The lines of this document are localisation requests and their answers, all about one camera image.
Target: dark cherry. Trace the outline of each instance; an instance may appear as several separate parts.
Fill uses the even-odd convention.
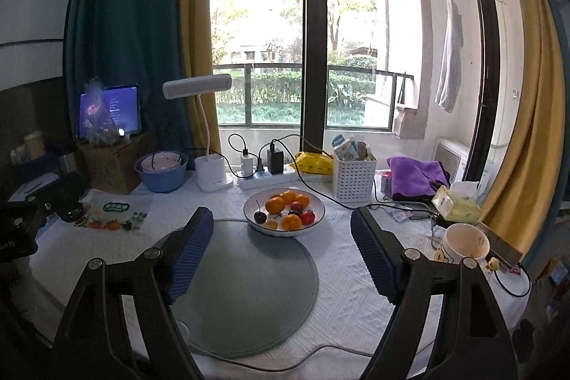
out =
[[[267,221],[267,215],[263,211],[256,211],[253,215],[253,219],[255,219],[256,223],[263,224]]]

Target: air conditioner unit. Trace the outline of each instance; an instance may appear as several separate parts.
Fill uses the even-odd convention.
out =
[[[449,139],[437,139],[433,159],[437,162],[441,162],[444,170],[450,175],[450,182],[461,181],[461,179],[463,179],[468,156],[469,149],[465,145],[450,141]]]

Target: hedge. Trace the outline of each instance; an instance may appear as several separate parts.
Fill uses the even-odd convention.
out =
[[[301,70],[257,69],[252,72],[252,104],[300,102]],[[220,104],[245,103],[245,77],[242,69],[230,71],[233,86],[216,94]],[[372,74],[329,72],[328,104],[339,109],[364,110],[366,94],[374,94],[375,78]]]

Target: white mug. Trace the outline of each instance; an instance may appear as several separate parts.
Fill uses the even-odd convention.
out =
[[[435,251],[434,259],[459,264],[463,258],[470,256],[483,267],[489,250],[489,239],[483,231],[471,224],[457,223],[445,231],[444,239]]]

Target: tablet screen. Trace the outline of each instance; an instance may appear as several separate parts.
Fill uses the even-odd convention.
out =
[[[123,129],[125,134],[137,134],[141,132],[139,88],[137,86],[105,89],[103,91],[103,100],[107,104],[110,117],[118,129]],[[78,139],[86,138],[86,104],[85,94],[81,94],[79,96]]]

